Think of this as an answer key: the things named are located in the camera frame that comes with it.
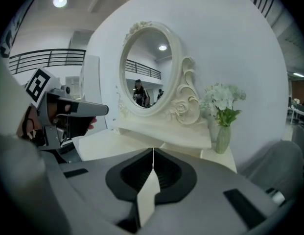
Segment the person's white clothing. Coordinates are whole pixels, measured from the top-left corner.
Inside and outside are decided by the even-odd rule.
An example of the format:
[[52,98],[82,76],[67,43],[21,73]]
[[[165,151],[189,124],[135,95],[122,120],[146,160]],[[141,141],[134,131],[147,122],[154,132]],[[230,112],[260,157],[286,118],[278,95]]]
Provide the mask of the person's white clothing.
[[0,60],[0,235],[70,235],[42,156],[17,136],[29,103]]

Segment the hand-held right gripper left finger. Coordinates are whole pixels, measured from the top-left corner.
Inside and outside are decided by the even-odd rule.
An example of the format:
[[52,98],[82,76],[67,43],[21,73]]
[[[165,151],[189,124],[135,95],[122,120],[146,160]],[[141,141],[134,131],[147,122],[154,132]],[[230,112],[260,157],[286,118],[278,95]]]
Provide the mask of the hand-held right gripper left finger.
[[128,231],[143,227],[154,212],[153,150],[139,149],[98,160],[62,164],[69,184],[104,220]]

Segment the black balcony railing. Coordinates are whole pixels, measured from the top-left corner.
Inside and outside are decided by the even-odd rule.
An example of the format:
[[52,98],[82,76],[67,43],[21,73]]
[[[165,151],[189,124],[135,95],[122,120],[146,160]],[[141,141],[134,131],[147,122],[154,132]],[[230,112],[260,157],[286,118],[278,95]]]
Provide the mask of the black balcony railing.
[[9,71],[18,74],[38,67],[81,66],[84,63],[84,49],[54,48],[29,51],[9,58]]

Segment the person's left hand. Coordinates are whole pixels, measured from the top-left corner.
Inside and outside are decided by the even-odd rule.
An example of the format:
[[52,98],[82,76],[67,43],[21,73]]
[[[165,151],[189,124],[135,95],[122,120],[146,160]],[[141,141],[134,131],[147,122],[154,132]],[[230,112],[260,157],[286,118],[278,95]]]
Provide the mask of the person's left hand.
[[68,131],[69,139],[84,136],[93,124],[95,117],[69,117],[68,118]]

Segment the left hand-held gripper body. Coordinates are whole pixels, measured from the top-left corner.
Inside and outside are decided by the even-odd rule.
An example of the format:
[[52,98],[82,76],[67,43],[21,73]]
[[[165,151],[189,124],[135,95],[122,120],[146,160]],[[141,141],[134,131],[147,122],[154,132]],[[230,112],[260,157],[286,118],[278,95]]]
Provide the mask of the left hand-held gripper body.
[[[78,103],[70,95],[70,88],[42,67],[38,67],[25,91],[31,97],[31,104],[24,116],[24,137],[29,138],[40,150],[56,150],[70,140],[69,116],[77,112]],[[34,109],[41,130],[28,131],[27,125],[34,120],[30,116]]]

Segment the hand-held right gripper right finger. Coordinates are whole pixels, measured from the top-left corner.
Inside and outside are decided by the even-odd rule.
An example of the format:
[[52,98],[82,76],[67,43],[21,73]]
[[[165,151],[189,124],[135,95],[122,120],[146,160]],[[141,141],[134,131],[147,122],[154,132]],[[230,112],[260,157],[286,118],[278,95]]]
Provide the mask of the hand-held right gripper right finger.
[[180,201],[156,204],[165,192],[151,171],[138,194],[138,235],[244,235],[277,209],[273,200],[243,176],[208,160],[167,151],[190,165],[197,181]]

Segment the white flower bunch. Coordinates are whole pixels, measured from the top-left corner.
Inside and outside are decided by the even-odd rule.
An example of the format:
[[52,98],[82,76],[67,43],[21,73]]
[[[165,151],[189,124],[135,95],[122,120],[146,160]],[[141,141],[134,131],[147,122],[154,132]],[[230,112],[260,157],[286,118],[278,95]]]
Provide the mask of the white flower bunch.
[[216,83],[205,89],[199,109],[202,114],[213,117],[219,126],[229,127],[241,112],[234,109],[234,103],[245,99],[246,93],[236,85]]

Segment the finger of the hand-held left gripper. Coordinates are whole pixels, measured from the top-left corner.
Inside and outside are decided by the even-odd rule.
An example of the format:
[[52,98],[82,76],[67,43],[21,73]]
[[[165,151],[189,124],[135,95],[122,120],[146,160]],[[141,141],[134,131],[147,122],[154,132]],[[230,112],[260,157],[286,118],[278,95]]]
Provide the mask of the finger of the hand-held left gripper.
[[59,114],[71,117],[105,116],[109,112],[107,105],[69,98],[58,98],[57,106],[59,107]]

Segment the white bookshelf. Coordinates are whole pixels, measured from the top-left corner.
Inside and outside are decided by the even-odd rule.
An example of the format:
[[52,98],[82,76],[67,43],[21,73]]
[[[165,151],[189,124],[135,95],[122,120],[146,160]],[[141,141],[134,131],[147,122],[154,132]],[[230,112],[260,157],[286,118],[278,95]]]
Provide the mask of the white bookshelf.
[[86,55],[79,77],[81,99],[93,103],[102,103],[100,93],[98,56]]

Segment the person's left forearm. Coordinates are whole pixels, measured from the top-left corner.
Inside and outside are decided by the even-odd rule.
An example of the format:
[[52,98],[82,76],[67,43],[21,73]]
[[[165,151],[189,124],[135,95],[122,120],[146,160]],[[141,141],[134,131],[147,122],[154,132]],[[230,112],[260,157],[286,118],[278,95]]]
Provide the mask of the person's left forearm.
[[16,135],[24,140],[30,140],[33,138],[31,133],[35,133],[41,129],[42,125],[38,119],[37,109],[34,106],[29,106],[22,117],[22,120],[16,131]]

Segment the white oval ornate mirror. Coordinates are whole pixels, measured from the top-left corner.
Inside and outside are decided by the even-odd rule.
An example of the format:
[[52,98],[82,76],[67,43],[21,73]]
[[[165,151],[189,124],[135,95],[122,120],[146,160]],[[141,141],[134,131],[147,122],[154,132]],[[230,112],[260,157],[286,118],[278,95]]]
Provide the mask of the white oval ornate mirror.
[[116,126],[206,127],[193,84],[194,60],[166,25],[138,22],[126,34],[119,63]]

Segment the grey upholstered chair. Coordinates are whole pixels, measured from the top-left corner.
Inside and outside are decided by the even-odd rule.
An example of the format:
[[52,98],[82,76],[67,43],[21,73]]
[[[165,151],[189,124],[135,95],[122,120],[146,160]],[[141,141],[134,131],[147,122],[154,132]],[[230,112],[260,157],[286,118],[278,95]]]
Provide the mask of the grey upholstered chair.
[[240,174],[265,192],[278,191],[289,201],[303,187],[303,166],[301,148],[292,141],[279,141]]

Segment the pale green ribbed vase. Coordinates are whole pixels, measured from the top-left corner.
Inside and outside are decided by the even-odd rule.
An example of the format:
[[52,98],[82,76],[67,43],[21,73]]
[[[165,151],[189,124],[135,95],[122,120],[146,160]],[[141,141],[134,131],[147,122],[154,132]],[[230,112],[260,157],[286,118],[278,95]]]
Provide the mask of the pale green ribbed vase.
[[231,140],[231,127],[221,126],[216,139],[216,152],[223,154],[227,150]]

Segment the white dressing table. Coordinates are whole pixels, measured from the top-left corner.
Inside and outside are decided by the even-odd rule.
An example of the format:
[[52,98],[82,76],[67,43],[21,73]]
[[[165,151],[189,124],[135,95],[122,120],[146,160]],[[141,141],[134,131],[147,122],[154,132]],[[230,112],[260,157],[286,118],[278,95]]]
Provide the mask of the white dressing table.
[[160,148],[164,142],[182,147],[202,148],[201,159],[221,164],[233,172],[237,171],[229,148],[223,154],[217,154],[213,150],[210,132],[205,123],[190,128],[171,126],[164,122],[160,125],[137,125],[119,119],[106,130],[91,130],[85,136],[74,140],[83,161],[107,158],[143,148]]

